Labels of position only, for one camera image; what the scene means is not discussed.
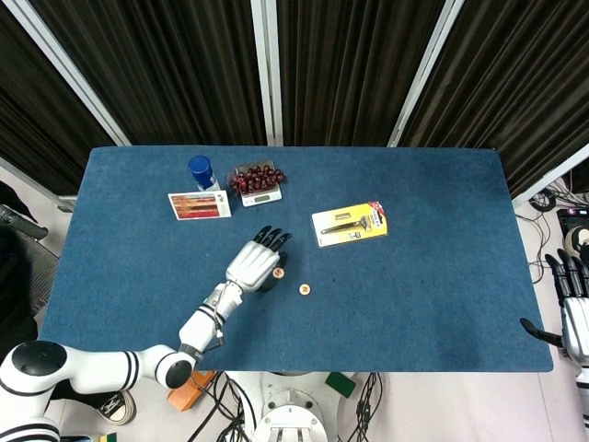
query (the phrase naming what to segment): white robotic arm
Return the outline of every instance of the white robotic arm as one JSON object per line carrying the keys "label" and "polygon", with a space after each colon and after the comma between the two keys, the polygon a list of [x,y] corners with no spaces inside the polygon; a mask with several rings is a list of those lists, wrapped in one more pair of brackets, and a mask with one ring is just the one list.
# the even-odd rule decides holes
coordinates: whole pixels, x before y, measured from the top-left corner
{"label": "white robotic arm", "polygon": [[270,230],[263,228],[229,264],[227,281],[180,329],[178,351],[155,345],[142,352],[89,353],[44,341],[14,348],[0,366],[0,442],[58,442],[57,427],[43,415],[53,388],[63,380],[81,394],[127,390],[139,378],[170,389],[183,385],[213,338],[224,343],[222,326],[241,304],[241,296],[277,282],[268,276],[277,265],[284,266],[286,254],[278,249],[291,235],[275,240],[281,230]]}

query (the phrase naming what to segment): grapes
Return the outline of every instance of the grapes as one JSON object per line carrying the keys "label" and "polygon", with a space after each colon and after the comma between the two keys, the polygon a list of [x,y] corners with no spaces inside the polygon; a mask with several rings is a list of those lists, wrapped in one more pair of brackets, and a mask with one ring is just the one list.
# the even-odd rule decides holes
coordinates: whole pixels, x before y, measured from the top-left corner
{"label": "grapes", "polygon": [[245,172],[236,172],[228,179],[229,187],[234,194],[249,194],[267,191],[284,182],[285,176],[280,169],[272,169],[270,165],[253,166]]}

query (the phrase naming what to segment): black fingers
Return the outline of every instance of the black fingers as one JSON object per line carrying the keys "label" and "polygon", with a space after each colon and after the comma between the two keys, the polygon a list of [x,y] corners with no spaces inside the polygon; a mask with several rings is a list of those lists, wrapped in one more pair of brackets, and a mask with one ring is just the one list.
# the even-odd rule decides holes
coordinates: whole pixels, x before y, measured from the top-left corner
{"label": "black fingers", "polygon": [[581,287],[581,280],[579,279],[579,271],[577,270],[577,265],[574,263],[569,254],[563,249],[558,249],[557,252],[559,253],[560,259],[562,260],[564,270],[567,273],[572,295],[574,297],[582,297],[583,288]]}
{"label": "black fingers", "polygon": [[278,239],[276,239],[274,241],[274,239],[283,230],[281,228],[275,228],[272,232],[270,232],[271,229],[272,229],[272,226],[266,226],[260,232],[258,232],[258,235],[256,235],[256,237],[253,240],[254,240],[254,242],[257,242],[258,244],[261,244],[262,246],[267,247],[272,251],[277,251],[280,247],[282,247],[284,245],[284,243],[286,241],[288,241],[288,239],[292,235],[290,233],[285,233],[284,235],[282,235],[281,237],[279,237]]}
{"label": "black fingers", "polygon": [[290,233],[285,233],[284,235],[276,239],[276,241],[274,241],[274,244],[270,246],[270,250],[277,251],[280,247],[284,245],[286,241],[288,241],[291,238],[291,236],[292,235]]}
{"label": "black fingers", "polygon": [[266,239],[264,239],[261,242],[262,246],[270,246],[272,244],[272,242],[274,241],[274,239],[276,238],[276,235],[278,235],[280,232],[282,232],[283,230],[281,228],[275,228],[272,232],[270,232],[268,234],[268,236],[266,237]]}
{"label": "black fingers", "polygon": [[264,237],[270,231],[271,228],[272,226],[266,226],[265,228],[260,230],[260,232],[258,232],[258,235],[254,237],[254,242],[261,243],[261,241],[264,239]]}
{"label": "black fingers", "polygon": [[589,269],[587,269],[587,266],[576,256],[573,256],[572,260],[579,271],[579,279],[581,280],[581,286],[583,287],[583,296],[589,297]]}
{"label": "black fingers", "polygon": [[554,286],[556,288],[556,294],[559,297],[559,305],[562,307],[564,298],[572,295],[571,288],[569,287],[569,281],[567,279],[567,273],[564,269],[564,265],[557,261],[552,255],[544,255],[546,262],[552,268],[552,275],[554,276]]}
{"label": "black fingers", "polygon": [[522,324],[522,327],[524,327],[526,332],[530,333],[536,339],[544,341],[545,343],[550,343],[560,348],[563,347],[562,336],[554,333],[548,333],[547,331],[538,330],[532,321],[527,320],[526,318],[520,318],[519,323]]}

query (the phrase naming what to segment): kitchen scale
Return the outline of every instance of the kitchen scale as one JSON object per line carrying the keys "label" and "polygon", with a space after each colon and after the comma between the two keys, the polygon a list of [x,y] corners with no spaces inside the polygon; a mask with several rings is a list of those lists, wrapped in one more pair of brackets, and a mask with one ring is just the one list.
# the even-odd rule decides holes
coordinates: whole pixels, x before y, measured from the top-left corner
{"label": "kitchen scale", "polygon": [[[236,174],[247,173],[249,169],[259,166],[264,169],[264,166],[269,166],[271,170],[276,170],[274,162],[271,160],[261,161],[251,164],[240,164],[236,167]],[[251,207],[252,205],[271,203],[273,201],[280,201],[283,198],[283,193],[280,191],[280,183],[266,189],[256,189],[253,192],[241,193],[241,203],[244,207]]]}

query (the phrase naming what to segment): blue table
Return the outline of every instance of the blue table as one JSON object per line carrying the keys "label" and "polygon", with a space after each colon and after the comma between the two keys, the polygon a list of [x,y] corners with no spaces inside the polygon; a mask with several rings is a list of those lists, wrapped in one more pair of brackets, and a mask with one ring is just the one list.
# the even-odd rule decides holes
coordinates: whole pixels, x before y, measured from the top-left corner
{"label": "blue table", "polygon": [[[188,159],[223,176],[271,158],[283,200],[177,221]],[[389,235],[320,249],[311,214],[378,200]],[[453,148],[134,146],[95,149],[41,338],[85,350],[178,347],[178,330],[242,245],[292,232],[286,276],[247,296],[200,367],[263,371],[548,371],[547,346],[496,152]],[[312,287],[308,297],[298,288]]]}

